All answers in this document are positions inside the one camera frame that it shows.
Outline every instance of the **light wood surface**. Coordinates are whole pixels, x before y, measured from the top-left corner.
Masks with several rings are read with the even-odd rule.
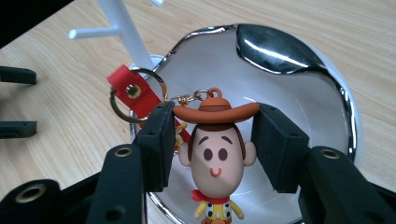
[[[149,1],[126,5],[151,53],[166,54],[185,34],[213,25],[257,23],[299,36],[346,78],[361,110],[360,170],[396,191],[396,2]],[[0,64],[30,68],[37,84],[0,83],[0,120],[37,120],[27,139],[0,140],[0,198],[40,178],[68,187],[100,171],[106,152],[129,143],[128,124],[108,103],[106,77],[131,64],[117,37],[72,41],[73,28],[108,26],[94,0],[76,0],[0,49]],[[149,203],[149,222],[166,218]]]

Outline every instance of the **figure eye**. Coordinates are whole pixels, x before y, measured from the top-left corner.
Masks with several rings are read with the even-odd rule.
[[[225,160],[227,160],[227,156],[228,156],[227,150],[226,150],[225,148],[222,148],[222,149],[219,151],[219,159],[220,159],[221,161],[225,161]]]
[[[210,161],[210,160],[212,160],[212,157],[213,157],[212,150],[210,150],[210,148],[205,149],[205,151],[204,151],[205,160]]]

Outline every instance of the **white stand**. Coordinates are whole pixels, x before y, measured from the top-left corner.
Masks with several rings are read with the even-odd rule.
[[[80,39],[117,35],[134,60],[134,66],[153,69],[158,63],[158,56],[153,56],[157,59],[155,63],[150,59],[149,53],[122,0],[98,0],[98,2],[108,17],[111,27],[71,30],[69,38]],[[150,2],[156,6],[163,3],[162,0],[150,0]]]

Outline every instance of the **figure mouth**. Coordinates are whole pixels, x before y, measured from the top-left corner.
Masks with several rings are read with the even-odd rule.
[[[213,168],[210,168],[210,174],[213,175],[214,177],[219,176],[221,174],[221,168],[218,169],[217,173],[213,172]]]

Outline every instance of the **brown cowboy hat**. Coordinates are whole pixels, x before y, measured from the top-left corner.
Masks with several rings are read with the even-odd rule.
[[[221,98],[218,88],[210,88],[207,98],[204,99],[198,109],[176,105],[173,109],[175,115],[189,123],[236,123],[254,116],[260,107],[257,103],[249,103],[231,108],[230,103]]]

